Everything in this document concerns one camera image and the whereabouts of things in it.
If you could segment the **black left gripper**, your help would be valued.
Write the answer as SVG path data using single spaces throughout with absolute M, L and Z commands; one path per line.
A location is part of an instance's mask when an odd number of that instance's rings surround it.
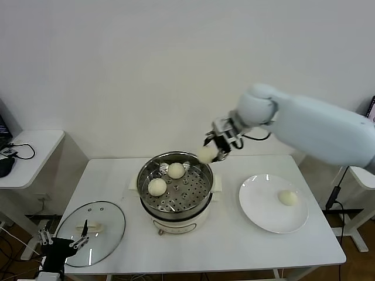
M 85 220 L 81 238 L 77 241 L 65 238 L 53 238 L 49 231 L 51 225 L 51 222 L 47 222 L 46 225 L 39 230 L 40 244 L 42 245 L 41 251 L 42 255 L 45 257 L 43 271 L 61 272 L 66 259 L 74 256 L 77 252 L 76 249 L 81 249 L 88 242 L 88 221 Z

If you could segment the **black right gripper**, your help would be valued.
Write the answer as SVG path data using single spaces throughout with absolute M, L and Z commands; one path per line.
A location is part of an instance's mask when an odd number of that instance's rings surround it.
M 212 127 L 213 131 L 206 134 L 203 146 L 207 146 L 212 140 L 214 140 L 217 146 L 217 153 L 213 158 L 213 162 L 224 161 L 228 157 L 232 148 L 238 150 L 243 148 L 242 135 L 234 126 L 231 118 L 216 118 L 212 123 Z

